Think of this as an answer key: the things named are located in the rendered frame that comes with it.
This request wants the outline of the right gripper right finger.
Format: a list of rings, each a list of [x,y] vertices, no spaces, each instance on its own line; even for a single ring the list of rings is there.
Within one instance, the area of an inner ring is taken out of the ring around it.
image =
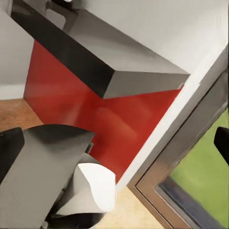
[[[229,129],[217,127],[214,144],[229,165]]]

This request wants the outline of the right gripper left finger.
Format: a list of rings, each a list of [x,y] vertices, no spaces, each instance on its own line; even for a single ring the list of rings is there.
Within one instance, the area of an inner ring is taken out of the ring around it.
[[[24,145],[21,127],[0,132],[0,184]]]

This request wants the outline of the paper coffee filter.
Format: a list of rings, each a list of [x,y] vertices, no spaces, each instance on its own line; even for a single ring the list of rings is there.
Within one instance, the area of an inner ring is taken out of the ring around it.
[[[99,164],[81,163],[74,170],[52,218],[71,214],[103,214],[115,207],[115,174]]]

